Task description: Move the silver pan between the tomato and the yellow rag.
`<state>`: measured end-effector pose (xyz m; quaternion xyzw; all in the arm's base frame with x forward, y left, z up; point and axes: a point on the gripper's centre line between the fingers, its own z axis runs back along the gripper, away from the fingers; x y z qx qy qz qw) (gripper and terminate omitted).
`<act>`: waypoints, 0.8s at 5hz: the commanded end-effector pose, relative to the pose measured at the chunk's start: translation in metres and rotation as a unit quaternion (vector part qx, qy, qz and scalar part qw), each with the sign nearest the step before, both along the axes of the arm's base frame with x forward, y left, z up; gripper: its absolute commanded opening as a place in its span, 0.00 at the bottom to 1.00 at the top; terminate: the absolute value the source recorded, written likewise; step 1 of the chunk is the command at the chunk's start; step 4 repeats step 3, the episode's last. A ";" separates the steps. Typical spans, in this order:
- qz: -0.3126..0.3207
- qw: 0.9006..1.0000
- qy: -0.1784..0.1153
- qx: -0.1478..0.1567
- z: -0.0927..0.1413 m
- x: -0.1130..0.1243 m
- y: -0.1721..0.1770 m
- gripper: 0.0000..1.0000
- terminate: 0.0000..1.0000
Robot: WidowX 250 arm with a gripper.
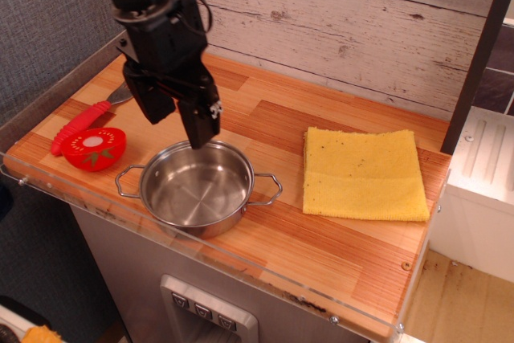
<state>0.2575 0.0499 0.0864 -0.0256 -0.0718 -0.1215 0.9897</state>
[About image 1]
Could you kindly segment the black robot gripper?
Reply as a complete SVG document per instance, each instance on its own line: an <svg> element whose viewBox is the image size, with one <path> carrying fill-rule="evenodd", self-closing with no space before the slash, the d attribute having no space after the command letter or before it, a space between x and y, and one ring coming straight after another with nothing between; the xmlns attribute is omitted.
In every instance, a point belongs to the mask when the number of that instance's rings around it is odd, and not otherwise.
<svg viewBox="0 0 514 343"><path fill-rule="evenodd" d="M176 109L192 149L220 134L222 103L202 63L207 47L198 4L205 0L117 0L114 18L128 33L125 83L153 125Z"/></svg>

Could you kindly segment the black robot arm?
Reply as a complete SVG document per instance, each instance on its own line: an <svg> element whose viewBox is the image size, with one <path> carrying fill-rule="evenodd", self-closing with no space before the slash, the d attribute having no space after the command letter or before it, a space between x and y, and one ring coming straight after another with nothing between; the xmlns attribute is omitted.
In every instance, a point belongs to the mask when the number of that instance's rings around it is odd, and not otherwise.
<svg viewBox="0 0 514 343"><path fill-rule="evenodd" d="M1 144L26 132L108 57L124 55L126 88L152 124L179 114L200 149L222 104L202 62L205 0L1 0Z"/></svg>

